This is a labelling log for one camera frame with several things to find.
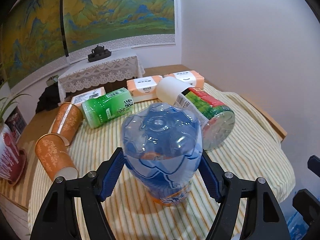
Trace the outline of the wooden slatted bench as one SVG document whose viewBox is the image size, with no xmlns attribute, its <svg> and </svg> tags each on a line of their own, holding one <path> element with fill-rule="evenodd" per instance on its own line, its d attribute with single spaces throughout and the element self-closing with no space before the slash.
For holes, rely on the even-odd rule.
<svg viewBox="0 0 320 240">
<path fill-rule="evenodd" d="M 11 201 L 22 210 L 28 211 L 31 188 L 38 158 L 35 154 L 34 140 L 24 143 L 22 148 L 25 151 L 27 161 L 20 180 L 17 184 L 11 185 L 6 180 L 1 179 L 1 196 L 7 198 L 7 200 Z"/>
</svg>

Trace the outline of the black bag on floor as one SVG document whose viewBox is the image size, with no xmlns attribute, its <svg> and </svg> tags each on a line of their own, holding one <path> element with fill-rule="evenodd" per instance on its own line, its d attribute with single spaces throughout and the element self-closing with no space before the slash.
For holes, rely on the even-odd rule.
<svg viewBox="0 0 320 240">
<path fill-rule="evenodd" d="M 60 103 L 60 95 L 58 83 L 54 83 L 45 88 L 44 92 L 39 97 L 35 113 L 42 111 L 51 111 L 58 107 Z"/>
</svg>

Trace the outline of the green landscape scroll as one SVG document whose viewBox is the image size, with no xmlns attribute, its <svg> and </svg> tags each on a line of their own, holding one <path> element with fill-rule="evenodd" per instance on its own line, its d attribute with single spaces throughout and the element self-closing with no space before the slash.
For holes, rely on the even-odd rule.
<svg viewBox="0 0 320 240">
<path fill-rule="evenodd" d="M 69 60 L 108 50 L 175 44 L 174 0 L 63 0 Z"/>
<path fill-rule="evenodd" d="M 20 0 L 2 24 L 1 56 L 15 93 L 67 66 L 60 0 Z"/>
</svg>

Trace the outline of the near orange paper cup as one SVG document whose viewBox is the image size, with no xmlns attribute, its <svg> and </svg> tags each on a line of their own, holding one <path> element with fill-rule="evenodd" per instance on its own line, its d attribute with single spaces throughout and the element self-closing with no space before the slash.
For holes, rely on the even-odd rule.
<svg viewBox="0 0 320 240">
<path fill-rule="evenodd" d="M 68 155 L 65 143 L 57 134 L 41 136 L 36 142 L 35 153 L 51 181 L 57 177 L 65 180 L 78 178 L 78 170 Z"/>
</svg>

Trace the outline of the red pot saucer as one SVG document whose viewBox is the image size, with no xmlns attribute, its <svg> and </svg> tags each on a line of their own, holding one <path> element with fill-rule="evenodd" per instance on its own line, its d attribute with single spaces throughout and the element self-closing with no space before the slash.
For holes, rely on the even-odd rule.
<svg viewBox="0 0 320 240">
<path fill-rule="evenodd" d="M 19 181 L 24 168 L 25 168 L 25 164 L 27 161 L 27 155 L 25 153 L 24 149 L 20 149 L 19 150 L 19 155 L 18 155 L 19 159 L 18 159 L 18 163 L 14 164 L 11 167 L 11 171 L 9 173 L 9 179 L 8 179 L 8 183 L 10 185 L 15 185 L 17 184 L 17 182 Z"/>
</svg>

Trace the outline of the orange paper cup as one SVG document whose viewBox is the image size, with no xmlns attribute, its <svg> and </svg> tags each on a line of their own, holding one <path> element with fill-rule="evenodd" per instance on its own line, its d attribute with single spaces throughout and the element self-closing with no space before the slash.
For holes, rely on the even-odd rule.
<svg viewBox="0 0 320 240">
<path fill-rule="evenodd" d="M 57 177 L 65 180 L 78 178 L 78 170 L 68 155 L 65 143 L 57 134 L 41 136 L 36 142 L 35 153 L 51 181 Z"/>
<path fill-rule="evenodd" d="M 69 146 L 83 120 L 79 107 L 70 102 L 63 103 L 53 122 L 52 133 L 57 134 Z"/>
</svg>

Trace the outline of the dark teapot tray set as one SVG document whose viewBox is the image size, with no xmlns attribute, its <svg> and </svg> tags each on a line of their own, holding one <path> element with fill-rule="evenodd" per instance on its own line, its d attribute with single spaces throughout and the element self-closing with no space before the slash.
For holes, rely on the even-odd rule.
<svg viewBox="0 0 320 240">
<path fill-rule="evenodd" d="M 112 51 L 105 49 L 104 46 L 96 46 L 92 49 L 92 52 L 88 54 L 88 61 L 94 62 L 98 60 L 102 60 L 108 58 L 112 55 Z"/>
</svg>

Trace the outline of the white red ceramic plant pot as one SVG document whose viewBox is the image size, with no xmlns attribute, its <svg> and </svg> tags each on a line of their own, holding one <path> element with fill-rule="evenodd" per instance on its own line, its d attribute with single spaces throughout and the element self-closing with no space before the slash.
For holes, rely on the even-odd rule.
<svg viewBox="0 0 320 240">
<path fill-rule="evenodd" d="M 3 124 L 1 129 L 1 178 L 8 180 L 11 167 L 18 163 L 19 150 L 10 128 Z"/>
</svg>

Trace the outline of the left orange tissue pack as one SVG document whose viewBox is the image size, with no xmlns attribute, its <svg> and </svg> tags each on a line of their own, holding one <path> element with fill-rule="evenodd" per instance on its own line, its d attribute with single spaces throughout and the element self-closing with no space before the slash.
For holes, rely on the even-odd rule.
<svg viewBox="0 0 320 240">
<path fill-rule="evenodd" d="M 127 89 L 134 102 L 157 99 L 156 86 L 163 79 L 160 75 L 127 80 Z"/>
</svg>

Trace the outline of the green plastic tea cup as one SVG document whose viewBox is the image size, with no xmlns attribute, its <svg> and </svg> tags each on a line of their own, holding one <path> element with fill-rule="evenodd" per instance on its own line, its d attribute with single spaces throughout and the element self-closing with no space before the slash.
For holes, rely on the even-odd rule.
<svg viewBox="0 0 320 240">
<path fill-rule="evenodd" d="M 82 103 L 82 110 L 90 128 L 104 123 L 133 110 L 134 101 L 126 88 L 120 88 Z"/>
</svg>

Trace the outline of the left green landscape scroll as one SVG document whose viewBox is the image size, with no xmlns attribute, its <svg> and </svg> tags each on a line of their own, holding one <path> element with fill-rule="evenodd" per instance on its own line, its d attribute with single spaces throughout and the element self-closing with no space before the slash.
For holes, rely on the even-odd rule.
<svg viewBox="0 0 320 240">
<path fill-rule="evenodd" d="M 67 66 L 60 0 L 20 0 L 2 24 L 1 56 L 15 93 Z"/>
</svg>

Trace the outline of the white labelled parcel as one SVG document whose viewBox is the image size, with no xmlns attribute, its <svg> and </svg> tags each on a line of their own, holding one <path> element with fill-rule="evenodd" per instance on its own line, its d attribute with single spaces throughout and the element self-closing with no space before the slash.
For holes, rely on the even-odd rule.
<svg viewBox="0 0 320 240">
<path fill-rule="evenodd" d="M 71 103 L 75 104 L 77 106 L 81 106 L 81 104 L 89 99 L 94 99 L 94 98 L 98 98 L 102 95 L 105 95 L 105 89 L 104 87 L 99 87 L 87 92 L 84 92 L 82 94 L 76 95 L 74 97 L 72 97 L 71 99 Z"/>
</svg>

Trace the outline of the white lace tablecloth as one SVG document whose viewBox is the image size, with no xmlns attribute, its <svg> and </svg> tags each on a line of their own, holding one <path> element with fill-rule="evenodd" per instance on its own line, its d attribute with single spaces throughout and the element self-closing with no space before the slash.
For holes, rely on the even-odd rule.
<svg viewBox="0 0 320 240">
<path fill-rule="evenodd" d="M 113 51 L 110 57 L 94 62 L 82 60 L 59 76 L 60 101 L 64 102 L 67 93 L 134 77 L 140 78 L 144 74 L 145 70 L 133 49 Z"/>
</svg>

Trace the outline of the far orange paper cup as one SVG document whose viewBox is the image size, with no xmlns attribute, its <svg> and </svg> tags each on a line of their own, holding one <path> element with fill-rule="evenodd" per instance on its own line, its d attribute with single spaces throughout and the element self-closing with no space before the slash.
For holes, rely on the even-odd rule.
<svg viewBox="0 0 320 240">
<path fill-rule="evenodd" d="M 63 103 L 53 122 L 52 133 L 57 134 L 69 146 L 83 120 L 79 107 L 70 102 Z"/>
</svg>

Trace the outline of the small green box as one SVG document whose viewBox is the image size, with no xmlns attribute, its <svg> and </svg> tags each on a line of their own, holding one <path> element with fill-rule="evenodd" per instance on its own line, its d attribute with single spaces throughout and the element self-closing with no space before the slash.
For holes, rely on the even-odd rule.
<svg viewBox="0 0 320 240">
<path fill-rule="evenodd" d="M 58 79 L 59 79 L 58 75 L 54 75 L 54 76 L 49 77 L 48 80 L 46 81 L 47 86 L 49 87 L 49 86 L 57 83 Z"/>
</svg>

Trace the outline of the right green landscape scroll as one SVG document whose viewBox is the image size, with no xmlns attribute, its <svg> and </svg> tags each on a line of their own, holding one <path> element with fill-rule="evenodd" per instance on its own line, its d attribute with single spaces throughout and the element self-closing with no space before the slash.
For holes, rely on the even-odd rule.
<svg viewBox="0 0 320 240">
<path fill-rule="evenodd" d="M 108 50 L 175 44 L 174 0 L 63 0 L 69 60 Z"/>
</svg>

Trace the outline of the orange tissue pack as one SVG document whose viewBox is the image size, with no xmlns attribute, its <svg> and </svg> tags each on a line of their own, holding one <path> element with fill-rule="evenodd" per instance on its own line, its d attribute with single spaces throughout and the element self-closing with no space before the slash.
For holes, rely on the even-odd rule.
<svg viewBox="0 0 320 240">
<path fill-rule="evenodd" d="M 134 102 L 157 99 L 156 86 L 163 79 L 160 75 L 127 80 L 127 89 Z"/>
<path fill-rule="evenodd" d="M 204 77 L 194 70 L 185 70 L 181 72 L 171 73 L 165 75 L 164 77 L 167 76 L 174 77 L 200 89 L 204 88 Z"/>
</svg>

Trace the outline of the green spider plant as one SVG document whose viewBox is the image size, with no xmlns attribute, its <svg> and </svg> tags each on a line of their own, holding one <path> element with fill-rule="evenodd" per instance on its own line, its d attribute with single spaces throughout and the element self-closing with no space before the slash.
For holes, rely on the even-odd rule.
<svg viewBox="0 0 320 240">
<path fill-rule="evenodd" d="M 17 109 L 23 118 L 25 100 L 31 97 L 28 93 L 13 93 L 9 87 L 8 80 L 1 80 L 1 119 L 5 122 Z"/>
</svg>

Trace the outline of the striped yellow tablecloth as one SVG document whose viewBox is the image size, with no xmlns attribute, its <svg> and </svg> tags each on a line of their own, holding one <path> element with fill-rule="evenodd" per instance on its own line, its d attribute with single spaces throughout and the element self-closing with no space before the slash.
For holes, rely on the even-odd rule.
<svg viewBox="0 0 320 240">
<path fill-rule="evenodd" d="M 32 239 L 289 239 L 279 203 L 295 186 L 281 139 L 241 96 L 173 77 L 78 149 L 98 158 L 56 178 Z"/>
</svg>

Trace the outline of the red green label plastic cup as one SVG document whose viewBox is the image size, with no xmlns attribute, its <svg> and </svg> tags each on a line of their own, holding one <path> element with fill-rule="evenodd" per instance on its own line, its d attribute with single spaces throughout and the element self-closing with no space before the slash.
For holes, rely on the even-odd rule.
<svg viewBox="0 0 320 240">
<path fill-rule="evenodd" d="M 197 116 L 205 150 L 219 147 L 234 128 L 233 110 L 201 88 L 167 76 L 157 84 L 156 95 L 159 100 Z"/>
</svg>

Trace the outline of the right orange tissue pack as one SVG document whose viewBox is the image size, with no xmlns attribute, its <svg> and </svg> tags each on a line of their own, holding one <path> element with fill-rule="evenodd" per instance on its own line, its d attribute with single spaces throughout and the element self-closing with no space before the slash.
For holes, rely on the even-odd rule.
<svg viewBox="0 0 320 240">
<path fill-rule="evenodd" d="M 174 77 L 200 89 L 204 88 L 204 77 L 194 70 L 185 70 L 181 72 L 171 73 L 165 75 L 164 77 L 167 76 Z"/>
</svg>

